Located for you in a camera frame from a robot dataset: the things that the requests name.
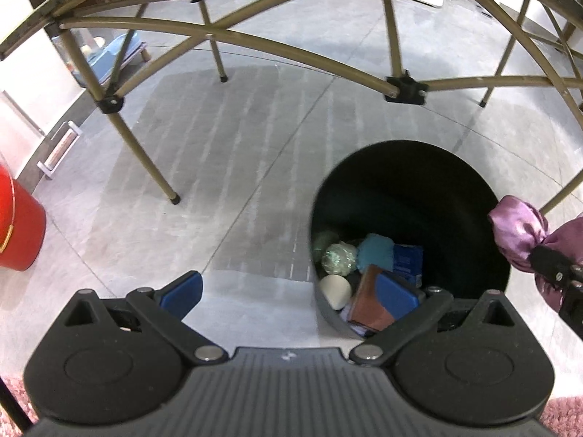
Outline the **pink layered sponge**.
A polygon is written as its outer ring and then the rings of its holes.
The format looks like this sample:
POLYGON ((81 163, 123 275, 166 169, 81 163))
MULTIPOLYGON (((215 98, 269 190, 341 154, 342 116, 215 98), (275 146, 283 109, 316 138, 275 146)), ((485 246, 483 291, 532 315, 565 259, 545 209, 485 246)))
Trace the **pink layered sponge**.
POLYGON ((395 323, 395 318, 376 299, 376 279, 383 270, 370 264, 365 270, 354 296, 348 321, 372 332, 378 332, 395 323))

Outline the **blue cardboard box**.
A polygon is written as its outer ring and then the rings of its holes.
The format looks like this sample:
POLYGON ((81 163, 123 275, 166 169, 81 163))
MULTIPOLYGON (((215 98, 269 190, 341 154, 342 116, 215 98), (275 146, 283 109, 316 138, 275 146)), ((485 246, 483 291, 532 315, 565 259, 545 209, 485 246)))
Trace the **blue cardboard box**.
POLYGON ((423 249, 408 245, 393 247, 393 271, 417 288, 422 285, 423 249))

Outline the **purple satin scrunchie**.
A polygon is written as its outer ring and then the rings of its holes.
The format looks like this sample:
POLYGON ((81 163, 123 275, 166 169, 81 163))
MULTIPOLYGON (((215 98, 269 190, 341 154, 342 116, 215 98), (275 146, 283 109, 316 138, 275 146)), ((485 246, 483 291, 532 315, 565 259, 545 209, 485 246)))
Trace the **purple satin scrunchie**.
POLYGON ((567 221, 552 233, 543 213, 530 203, 513 195, 504 196, 489 212, 494 240, 500 252, 512 266, 523 272, 533 273, 535 283, 544 301, 559 312, 563 301, 563 286, 553 285, 551 278, 539 273, 532 266, 530 255, 536 247, 545 247, 561 253, 571 263, 582 266, 582 215, 567 221))

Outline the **light blue plush toy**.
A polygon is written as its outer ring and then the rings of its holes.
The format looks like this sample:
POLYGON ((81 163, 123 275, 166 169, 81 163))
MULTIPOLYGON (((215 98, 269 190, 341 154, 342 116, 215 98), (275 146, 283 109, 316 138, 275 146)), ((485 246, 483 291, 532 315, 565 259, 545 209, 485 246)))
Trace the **light blue plush toy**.
POLYGON ((384 270, 393 270, 394 242, 378 234, 369 234, 357 249, 357 269, 364 272, 370 265, 384 270))

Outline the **white tape roll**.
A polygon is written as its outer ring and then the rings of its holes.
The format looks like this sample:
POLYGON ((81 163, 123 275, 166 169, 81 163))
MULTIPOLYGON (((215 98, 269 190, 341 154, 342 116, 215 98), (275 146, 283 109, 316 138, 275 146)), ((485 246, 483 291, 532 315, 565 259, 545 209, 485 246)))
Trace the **white tape roll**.
POLYGON ((345 277, 337 274, 329 274, 323 277, 319 281, 319 289, 334 311, 342 310, 353 295, 350 282, 345 277))

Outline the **black round trash bin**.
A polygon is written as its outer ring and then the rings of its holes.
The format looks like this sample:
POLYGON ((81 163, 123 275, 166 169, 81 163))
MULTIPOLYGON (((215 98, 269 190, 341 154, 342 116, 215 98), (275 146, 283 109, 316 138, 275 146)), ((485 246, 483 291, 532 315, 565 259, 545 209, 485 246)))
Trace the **black round trash bin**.
POLYGON ((369 234, 423 249, 422 285, 457 299, 505 290, 510 266, 495 245, 489 212, 498 198, 457 155, 411 140, 383 141, 344 159, 318 189, 310 216, 314 279, 325 248, 358 247, 369 234))

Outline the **crumpled clear plastic wrap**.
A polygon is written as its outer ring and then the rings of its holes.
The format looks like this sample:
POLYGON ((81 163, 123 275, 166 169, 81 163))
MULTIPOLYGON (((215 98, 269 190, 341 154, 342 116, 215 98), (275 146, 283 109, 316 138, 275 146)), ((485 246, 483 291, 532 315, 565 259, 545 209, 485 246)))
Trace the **crumpled clear plastic wrap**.
POLYGON ((321 265, 328 275, 347 276, 357 268, 358 250, 356 247, 337 242, 325 249, 321 265))

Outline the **pink shaggy rug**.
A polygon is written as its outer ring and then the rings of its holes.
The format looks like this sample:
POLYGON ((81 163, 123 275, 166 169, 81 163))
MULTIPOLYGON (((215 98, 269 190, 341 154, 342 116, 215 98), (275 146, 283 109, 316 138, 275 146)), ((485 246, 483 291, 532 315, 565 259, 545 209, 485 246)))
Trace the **pink shaggy rug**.
MULTIPOLYGON (((3 381, 32 423, 36 423, 38 416, 32 408, 23 380, 17 377, 3 377, 3 381)), ((540 422, 557 436, 582 437, 582 398, 551 399, 540 417, 540 422)))

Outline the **red plastic bucket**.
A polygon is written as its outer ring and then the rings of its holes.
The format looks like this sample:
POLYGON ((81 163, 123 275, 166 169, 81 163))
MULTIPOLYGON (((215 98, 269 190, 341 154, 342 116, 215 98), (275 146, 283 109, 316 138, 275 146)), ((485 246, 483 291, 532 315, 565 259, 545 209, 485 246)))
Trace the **red plastic bucket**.
POLYGON ((1 159, 0 194, 1 266, 25 271, 35 262, 43 246, 46 211, 13 178, 4 159, 1 159))

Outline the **blue pet water dispenser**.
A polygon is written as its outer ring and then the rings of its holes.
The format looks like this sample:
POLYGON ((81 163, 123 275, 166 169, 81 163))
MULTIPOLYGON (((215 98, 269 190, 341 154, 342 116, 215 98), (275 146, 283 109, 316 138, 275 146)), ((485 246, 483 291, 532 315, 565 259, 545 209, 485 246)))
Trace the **blue pet water dispenser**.
MULTIPOLYGON (((102 85, 106 84, 111 78, 111 72, 114 69, 118 55, 124 46, 125 32, 122 32, 119 36, 115 36, 114 38, 111 36, 108 36, 107 38, 104 38, 103 36, 93 36, 88 29, 72 29, 70 33, 74 36, 76 43, 84 54, 85 59, 99 82, 102 85)), ((51 39, 51 42, 73 77, 82 88, 85 88, 86 84, 84 78, 65 49, 60 36, 55 36, 51 39)), ((150 54, 146 48, 146 42, 141 36, 139 36, 139 33, 134 33, 129 40, 129 46, 125 51, 121 68, 124 69, 136 57, 140 57, 144 62, 147 62, 150 59, 150 54)))

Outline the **tan folding camping table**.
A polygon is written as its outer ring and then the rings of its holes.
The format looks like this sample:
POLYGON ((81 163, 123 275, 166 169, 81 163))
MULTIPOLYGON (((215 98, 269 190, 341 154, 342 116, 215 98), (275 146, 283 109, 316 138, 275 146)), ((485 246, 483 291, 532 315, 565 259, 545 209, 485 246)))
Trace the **tan folding camping table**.
MULTIPOLYGON (((125 144, 129 146, 129 149, 148 171, 150 177, 174 204, 180 202, 180 195, 168 184, 143 147, 132 135, 122 119, 120 111, 127 94, 171 62, 205 42, 211 44, 227 43, 232 46, 276 55, 368 87, 383 94, 386 99, 400 104, 423 104, 430 92, 473 88, 551 87, 558 91, 559 96, 576 119, 582 117, 581 108, 571 95, 572 90, 582 87, 581 76, 576 75, 572 78, 560 76, 544 56, 544 53, 541 52, 532 36, 524 31, 522 23, 513 19, 494 0, 474 1, 503 26, 516 43, 523 46, 523 49, 530 54, 533 61, 543 71, 540 76, 505 76, 502 73, 496 73, 493 76, 430 81, 412 79, 402 67, 398 30, 391 0, 383 0, 392 71, 391 76, 386 79, 380 79, 342 62, 297 46, 235 31, 235 26, 293 0, 257 0, 236 9, 217 21, 208 21, 202 24, 151 19, 144 15, 149 4, 164 1, 166 0, 120 0, 111 4, 87 6, 87 0, 46 0, 2 41, 1 57, 7 58, 46 27, 54 26, 59 29, 64 48, 83 77, 95 103, 101 112, 109 118, 125 144), (73 29, 90 28, 135 29, 136 31, 172 34, 183 36, 183 41, 147 64, 129 81, 122 85, 111 83, 108 88, 105 88, 91 70, 71 33, 73 29)), ((577 0, 536 1, 544 7, 548 16, 560 15, 576 28, 582 26, 582 5, 577 0)))

